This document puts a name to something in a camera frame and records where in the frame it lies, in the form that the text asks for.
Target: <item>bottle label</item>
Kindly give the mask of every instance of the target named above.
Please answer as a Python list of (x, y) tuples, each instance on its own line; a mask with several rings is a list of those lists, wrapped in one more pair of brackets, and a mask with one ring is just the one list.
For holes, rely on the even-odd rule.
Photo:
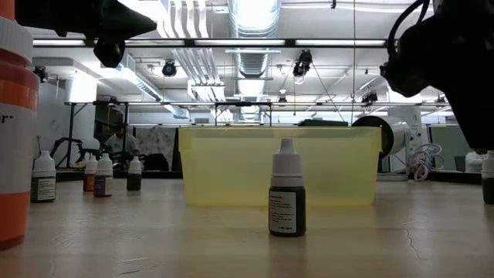
[(113, 177), (97, 175), (94, 178), (94, 195), (112, 195)]
[(296, 193), (269, 192), (269, 229), (296, 232)]
[(54, 200), (56, 197), (55, 178), (32, 178), (31, 200), (46, 201)]

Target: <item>wooden table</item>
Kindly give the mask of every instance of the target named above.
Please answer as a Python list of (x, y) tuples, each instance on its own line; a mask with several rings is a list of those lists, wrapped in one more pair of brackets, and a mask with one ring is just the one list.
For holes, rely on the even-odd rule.
[(31, 206), (1, 278), (494, 277), (494, 207), (479, 186), (383, 183), (374, 206), (310, 209), (296, 239), (270, 236), (266, 209), (187, 207), (179, 180), (81, 191), (59, 184), (55, 203)]

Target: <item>white bottle cap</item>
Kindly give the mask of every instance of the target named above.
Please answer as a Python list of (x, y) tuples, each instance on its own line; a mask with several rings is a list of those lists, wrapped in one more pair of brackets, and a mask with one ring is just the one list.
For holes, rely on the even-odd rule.
[(300, 154), (293, 147), (293, 140), (283, 138), (281, 148), (272, 156), (273, 177), (302, 177)]
[(482, 162), (482, 176), (484, 178), (494, 178), (494, 151), (489, 151), (487, 152), (487, 157), (484, 159)]
[(86, 163), (86, 174), (96, 174), (96, 169), (98, 169), (98, 160), (96, 155), (92, 155), (90, 160)]
[(129, 174), (141, 174), (142, 167), (140, 166), (139, 157), (134, 156), (134, 159), (130, 162)]
[(55, 171), (55, 161), (49, 156), (49, 151), (42, 151), (38, 159), (34, 161), (34, 172)]
[(98, 161), (98, 171), (111, 171), (113, 173), (113, 162), (108, 154), (103, 154), (103, 157)]

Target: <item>orange bottle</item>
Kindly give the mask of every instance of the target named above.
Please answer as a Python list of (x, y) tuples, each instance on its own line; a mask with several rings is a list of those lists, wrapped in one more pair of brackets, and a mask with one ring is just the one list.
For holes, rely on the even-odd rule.
[(20, 244), (29, 209), (39, 78), (26, 69), (32, 36), (0, 1), (0, 250)]

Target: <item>dark liquid bottle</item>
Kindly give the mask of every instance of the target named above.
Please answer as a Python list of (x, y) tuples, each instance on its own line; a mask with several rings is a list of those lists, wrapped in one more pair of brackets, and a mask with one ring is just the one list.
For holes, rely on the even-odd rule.
[(130, 162), (129, 173), (127, 175), (127, 190), (128, 191), (139, 191), (142, 182), (141, 177), (141, 166), (140, 161), (137, 156)]
[(296, 237), (306, 233), (306, 189), (303, 187), (300, 155), (291, 139), (282, 139), (273, 155), (269, 189), (269, 232)]

